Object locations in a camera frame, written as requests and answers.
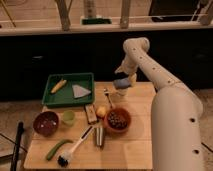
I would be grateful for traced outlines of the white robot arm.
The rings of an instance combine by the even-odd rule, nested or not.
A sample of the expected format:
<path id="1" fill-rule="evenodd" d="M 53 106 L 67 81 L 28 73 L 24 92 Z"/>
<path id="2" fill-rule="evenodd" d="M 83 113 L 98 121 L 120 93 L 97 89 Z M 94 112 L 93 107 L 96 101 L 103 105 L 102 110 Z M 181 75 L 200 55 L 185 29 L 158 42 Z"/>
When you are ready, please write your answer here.
<path id="1" fill-rule="evenodd" d="M 157 93 L 151 104 L 153 171 L 205 171 L 200 138 L 201 100 L 147 52 L 145 37 L 126 39 L 125 58 L 115 73 L 128 76 L 140 69 Z"/>

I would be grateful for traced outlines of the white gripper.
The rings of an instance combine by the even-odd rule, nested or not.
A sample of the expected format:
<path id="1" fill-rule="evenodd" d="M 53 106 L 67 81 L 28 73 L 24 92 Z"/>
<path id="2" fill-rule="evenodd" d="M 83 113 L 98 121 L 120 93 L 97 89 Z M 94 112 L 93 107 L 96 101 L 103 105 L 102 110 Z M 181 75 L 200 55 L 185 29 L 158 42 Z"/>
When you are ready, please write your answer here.
<path id="1" fill-rule="evenodd" d="M 137 68 L 138 66 L 135 64 L 134 61 L 132 61 L 129 58 L 125 58 L 114 73 L 115 74 L 125 73 L 126 75 L 131 75 L 129 76 L 129 80 L 131 86 L 134 87 L 137 82 L 137 74 L 136 74 Z"/>

